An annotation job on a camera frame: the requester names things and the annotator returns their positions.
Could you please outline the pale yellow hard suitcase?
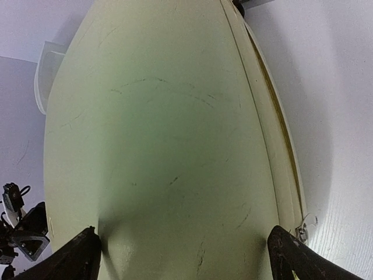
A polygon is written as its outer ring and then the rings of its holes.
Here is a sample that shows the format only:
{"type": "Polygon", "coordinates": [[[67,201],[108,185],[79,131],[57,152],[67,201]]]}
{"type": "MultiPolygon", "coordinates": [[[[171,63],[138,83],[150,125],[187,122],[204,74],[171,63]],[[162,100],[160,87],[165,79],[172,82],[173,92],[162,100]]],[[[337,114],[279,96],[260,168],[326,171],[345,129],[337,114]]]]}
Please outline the pale yellow hard suitcase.
{"type": "Polygon", "coordinates": [[[95,1],[54,79],[51,247],[88,226],[100,279],[271,279],[307,214],[290,130],[231,1],[95,1]]]}

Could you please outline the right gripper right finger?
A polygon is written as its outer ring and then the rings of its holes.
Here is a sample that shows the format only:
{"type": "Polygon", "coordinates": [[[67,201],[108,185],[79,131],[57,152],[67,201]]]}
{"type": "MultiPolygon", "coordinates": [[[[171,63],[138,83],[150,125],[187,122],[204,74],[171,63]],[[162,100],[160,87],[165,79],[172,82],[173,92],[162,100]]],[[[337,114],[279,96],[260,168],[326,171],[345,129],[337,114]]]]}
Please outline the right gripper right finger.
{"type": "Polygon", "coordinates": [[[273,279],[360,279],[276,225],[267,239],[273,279]]]}

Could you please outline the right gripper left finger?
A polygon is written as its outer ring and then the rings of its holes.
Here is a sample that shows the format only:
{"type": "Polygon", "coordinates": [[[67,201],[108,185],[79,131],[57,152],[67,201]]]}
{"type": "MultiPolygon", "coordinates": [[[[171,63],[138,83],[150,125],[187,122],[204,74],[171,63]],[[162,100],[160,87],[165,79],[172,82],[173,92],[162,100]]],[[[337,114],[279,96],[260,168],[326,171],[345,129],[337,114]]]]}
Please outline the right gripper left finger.
{"type": "Polygon", "coordinates": [[[101,241],[90,226],[46,260],[19,274],[17,279],[97,279],[101,241]]]}

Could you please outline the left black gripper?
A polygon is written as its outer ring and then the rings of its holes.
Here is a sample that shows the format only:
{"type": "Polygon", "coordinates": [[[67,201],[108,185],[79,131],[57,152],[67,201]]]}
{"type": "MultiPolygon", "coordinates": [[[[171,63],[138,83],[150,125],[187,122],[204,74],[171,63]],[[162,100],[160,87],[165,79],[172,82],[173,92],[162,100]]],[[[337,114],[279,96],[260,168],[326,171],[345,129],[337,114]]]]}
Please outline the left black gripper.
{"type": "Polygon", "coordinates": [[[15,248],[29,261],[37,261],[50,243],[45,202],[38,203],[17,224],[17,230],[1,221],[1,277],[14,277],[15,248]]]}

